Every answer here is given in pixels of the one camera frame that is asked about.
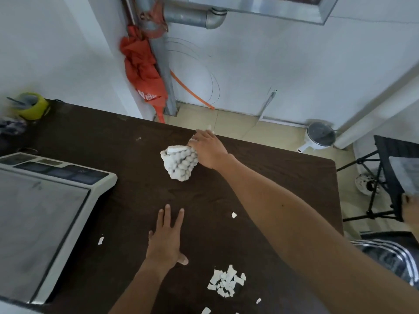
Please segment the stainless steel hood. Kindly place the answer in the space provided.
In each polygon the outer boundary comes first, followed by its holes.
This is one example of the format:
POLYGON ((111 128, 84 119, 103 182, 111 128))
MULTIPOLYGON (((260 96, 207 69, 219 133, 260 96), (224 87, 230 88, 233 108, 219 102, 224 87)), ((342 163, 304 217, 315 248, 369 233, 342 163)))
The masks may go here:
POLYGON ((338 0, 168 0, 181 5, 324 25, 338 0))

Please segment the striped dark shorts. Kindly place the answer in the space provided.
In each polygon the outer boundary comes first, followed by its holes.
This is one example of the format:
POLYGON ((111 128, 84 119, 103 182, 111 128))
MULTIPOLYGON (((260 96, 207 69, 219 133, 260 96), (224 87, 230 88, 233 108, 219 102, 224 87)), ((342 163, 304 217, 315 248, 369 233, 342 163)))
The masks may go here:
POLYGON ((372 232, 350 242, 419 290, 419 242, 411 232, 372 232))

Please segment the pile of white paper scraps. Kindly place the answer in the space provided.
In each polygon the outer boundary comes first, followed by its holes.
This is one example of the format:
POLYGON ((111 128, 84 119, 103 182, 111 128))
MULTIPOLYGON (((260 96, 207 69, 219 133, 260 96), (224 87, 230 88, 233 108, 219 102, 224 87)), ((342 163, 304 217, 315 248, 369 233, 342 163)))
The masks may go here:
POLYGON ((215 291, 222 298, 231 298, 236 293, 236 287, 243 287, 247 277, 244 273, 239 273, 230 264, 226 271, 214 269, 212 277, 207 285, 207 290, 215 291))

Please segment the white dish with dark residue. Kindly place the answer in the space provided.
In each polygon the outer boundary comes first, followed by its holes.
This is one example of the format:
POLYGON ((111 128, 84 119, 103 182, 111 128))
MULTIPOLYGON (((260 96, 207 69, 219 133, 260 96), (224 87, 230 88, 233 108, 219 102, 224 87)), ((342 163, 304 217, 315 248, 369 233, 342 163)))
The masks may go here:
POLYGON ((367 196, 372 196, 374 190, 376 194, 381 193, 383 190, 379 183, 377 183, 377 187, 375 188, 375 179, 369 174, 359 174, 355 178, 354 183, 359 192, 367 196))

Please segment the person's left hand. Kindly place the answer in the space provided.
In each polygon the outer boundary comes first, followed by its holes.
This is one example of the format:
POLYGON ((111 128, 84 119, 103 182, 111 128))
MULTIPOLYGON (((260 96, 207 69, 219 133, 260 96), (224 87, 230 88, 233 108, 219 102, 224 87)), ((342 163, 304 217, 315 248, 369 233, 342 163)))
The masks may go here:
POLYGON ((184 209, 180 209, 174 225, 164 227, 164 209, 159 210, 152 243, 148 246, 146 259, 170 264, 178 263, 180 251, 181 227, 184 220, 184 209))

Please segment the digital weighing scale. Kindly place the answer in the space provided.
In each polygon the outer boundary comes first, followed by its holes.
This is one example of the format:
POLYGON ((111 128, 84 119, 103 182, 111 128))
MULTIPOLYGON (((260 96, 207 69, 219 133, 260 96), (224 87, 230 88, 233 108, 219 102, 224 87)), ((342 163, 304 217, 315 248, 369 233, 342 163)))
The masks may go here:
POLYGON ((17 152, 0 157, 0 297, 44 304, 117 175, 17 152))

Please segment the person's right forearm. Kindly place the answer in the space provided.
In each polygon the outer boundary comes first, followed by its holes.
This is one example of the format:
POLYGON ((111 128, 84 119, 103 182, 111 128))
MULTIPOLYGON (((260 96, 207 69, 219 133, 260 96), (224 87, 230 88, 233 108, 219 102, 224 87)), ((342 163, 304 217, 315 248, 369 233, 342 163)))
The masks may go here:
POLYGON ((280 258, 332 314, 419 314, 419 291, 366 256, 317 211, 231 154, 214 169, 280 258))

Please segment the grey metal pipe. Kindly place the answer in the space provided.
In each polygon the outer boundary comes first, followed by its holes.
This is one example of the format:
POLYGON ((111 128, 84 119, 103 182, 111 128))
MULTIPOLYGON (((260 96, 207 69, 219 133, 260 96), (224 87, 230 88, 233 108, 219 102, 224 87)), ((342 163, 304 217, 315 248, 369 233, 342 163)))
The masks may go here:
POLYGON ((133 4, 140 28, 149 38, 151 51, 156 58, 157 70, 168 93, 163 110, 168 115, 175 116, 177 105, 166 48, 168 24, 175 23, 213 30, 224 23, 228 10, 214 7, 205 8, 198 5, 183 5, 173 0, 133 0, 133 4))

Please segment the dark patterned cloth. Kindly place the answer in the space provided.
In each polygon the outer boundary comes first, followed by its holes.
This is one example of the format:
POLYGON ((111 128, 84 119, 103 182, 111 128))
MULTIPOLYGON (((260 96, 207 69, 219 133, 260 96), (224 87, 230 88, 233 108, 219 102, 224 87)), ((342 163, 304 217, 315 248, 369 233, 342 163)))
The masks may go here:
POLYGON ((0 117, 0 135, 19 136, 27 130, 28 124, 24 119, 0 117))

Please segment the person's left forearm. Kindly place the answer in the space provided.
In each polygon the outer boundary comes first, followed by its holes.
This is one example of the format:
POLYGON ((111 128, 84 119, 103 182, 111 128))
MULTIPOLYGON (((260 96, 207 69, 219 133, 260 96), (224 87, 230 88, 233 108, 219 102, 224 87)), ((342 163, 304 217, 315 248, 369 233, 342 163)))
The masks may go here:
POLYGON ((161 283, 172 267, 146 259, 108 314, 151 314, 161 283))

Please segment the black folding chair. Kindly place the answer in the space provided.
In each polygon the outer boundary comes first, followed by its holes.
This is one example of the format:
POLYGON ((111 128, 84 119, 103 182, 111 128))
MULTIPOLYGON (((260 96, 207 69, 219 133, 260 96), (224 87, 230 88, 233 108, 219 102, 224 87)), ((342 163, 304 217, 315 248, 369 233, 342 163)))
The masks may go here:
POLYGON ((362 219, 388 218, 398 222, 404 222, 402 217, 401 195, 402 186, 397 180, 394 170, 390 165, 390 157, 406 157, 409 159, 419 159, 419 143, 401 141, 394 138, 387 138, 374 135, 376 151, 363 157, 357 158, 353 162, 337 169, 337 172, 355 164, 362 165, 371 174, 374 184, 373 192, 370 196, 368 210, 364 215, 344 218, 343 222, 352 222, 362 219), (373 204, 377 193, 378 185, 387 192, 390 197, 390 210, 384 212, 373 212, 373 204))

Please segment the white electric pot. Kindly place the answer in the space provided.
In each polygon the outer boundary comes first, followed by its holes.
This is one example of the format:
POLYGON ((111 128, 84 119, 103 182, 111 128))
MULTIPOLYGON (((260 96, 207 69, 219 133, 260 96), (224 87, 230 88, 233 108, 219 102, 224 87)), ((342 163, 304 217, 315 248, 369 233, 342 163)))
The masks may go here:
POLYGON ((305 131, 304 144, 297 149, 303 153, 307 148, 325 149, 334 145, 337 138, 335 130, 323 122, 313 122, 309 124, 305 131))

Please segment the person's right hand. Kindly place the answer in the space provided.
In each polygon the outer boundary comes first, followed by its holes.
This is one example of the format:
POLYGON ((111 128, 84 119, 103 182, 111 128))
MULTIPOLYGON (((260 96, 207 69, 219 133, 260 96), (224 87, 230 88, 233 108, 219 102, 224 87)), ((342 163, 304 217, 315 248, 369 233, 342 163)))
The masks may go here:
POLYGON ((196 150, 198 162, 203 166, 218 170, 226 158, 228 158, 228 151, 217 138, 217 148, 215 150, 196 150))

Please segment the white foam net sleeve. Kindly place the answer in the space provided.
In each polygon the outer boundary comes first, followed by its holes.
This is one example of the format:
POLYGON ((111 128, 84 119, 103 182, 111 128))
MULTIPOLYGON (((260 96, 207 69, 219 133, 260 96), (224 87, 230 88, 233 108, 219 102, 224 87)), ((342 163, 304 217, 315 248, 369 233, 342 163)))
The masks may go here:
POLYGON ((189 146, 169 146, 160 152, 164 168, 171 179, 187 181, 198 164, 197 152, 189 146))

